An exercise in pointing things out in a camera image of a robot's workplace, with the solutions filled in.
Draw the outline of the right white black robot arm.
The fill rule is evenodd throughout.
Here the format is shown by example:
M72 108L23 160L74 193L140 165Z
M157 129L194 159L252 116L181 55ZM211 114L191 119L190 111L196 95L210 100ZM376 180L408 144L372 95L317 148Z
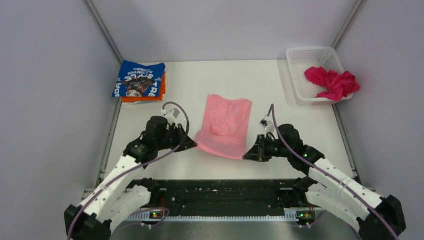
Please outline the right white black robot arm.
M259 134L253 147L242 157L259 163L286 158L305 174L293 188L299 206L312 204L347 223L363 240L397 240L407 229L401 202L383 197L338 170L317 149L303 143L291 124L278 127L274 136L271 121L262 120L265 134Z

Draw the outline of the pink t-shirt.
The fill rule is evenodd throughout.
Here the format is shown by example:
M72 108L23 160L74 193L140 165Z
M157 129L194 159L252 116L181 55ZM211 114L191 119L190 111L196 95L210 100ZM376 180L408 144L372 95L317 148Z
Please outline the pink t-shirt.
M210 94L202 127L195 136L197 148L211 155L241 160L247 152L251 109L248 99L229 100Z

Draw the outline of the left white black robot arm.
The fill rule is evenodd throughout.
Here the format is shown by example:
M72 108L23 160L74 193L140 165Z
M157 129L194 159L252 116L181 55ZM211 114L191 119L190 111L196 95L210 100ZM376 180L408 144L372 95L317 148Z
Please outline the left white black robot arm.
M142 179L130 193L124 191L149 165L197 147L189 131L189 121L183 127L170 114L151 117L145 131L126 146L113 170L91 195L65 210L67 239L108 240L136 210L156 206L161 198L160 185L152 178Z

